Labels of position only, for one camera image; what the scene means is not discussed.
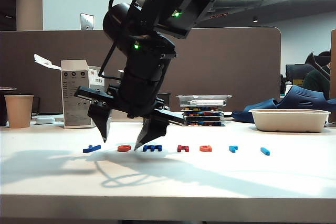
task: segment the white box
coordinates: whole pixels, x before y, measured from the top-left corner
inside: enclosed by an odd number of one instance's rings
[[[104,91],[104,78],[98,76],[100,68],[88,66],[86,60],[62,60],[58,67],[39,55],[34,58],[35,62],[61,72],[64,128],[94,127],[93,120],[87,115],[90,101],[75,97],[74,93],[79,86]]]

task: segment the navy slipper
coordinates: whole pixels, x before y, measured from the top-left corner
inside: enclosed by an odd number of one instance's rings
[[[311,109],[336,111],[336,98],[326,100],[322,92],[312,91],[293,85],[285,97],[277,102],[268,99],[246,106],[243,111],[233,111],[232,117],[238,121],[254,123],[251,109]]]

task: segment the gray partition wall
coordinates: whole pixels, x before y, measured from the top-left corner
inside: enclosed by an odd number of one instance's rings
[[[175,97],[179,94],[231,94],[226,111],[279,98],[277,28],[193,29],[186,40],[170,39],[178,57],[171,61],[161,92],[172,94],[173,111],[180,110]],[[58,66],[67,59],[85,59],[90,66],[101,66],[110,46],[101,30],[0,32],[0,86],[40,97],[40,112],[61,112],[60,72],[34,63],[34,54]],[[106,74],[117,74],[125,60],[116,50]]]

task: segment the clear plastic lid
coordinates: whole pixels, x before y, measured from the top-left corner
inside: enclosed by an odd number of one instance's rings
[[[231,95],[177,95],[180,106],[225,106]]]

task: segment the white bowl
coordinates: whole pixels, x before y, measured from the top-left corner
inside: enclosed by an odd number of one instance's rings
[[[256,128],[261,131],[321,132],[329,111],[252,109]]]

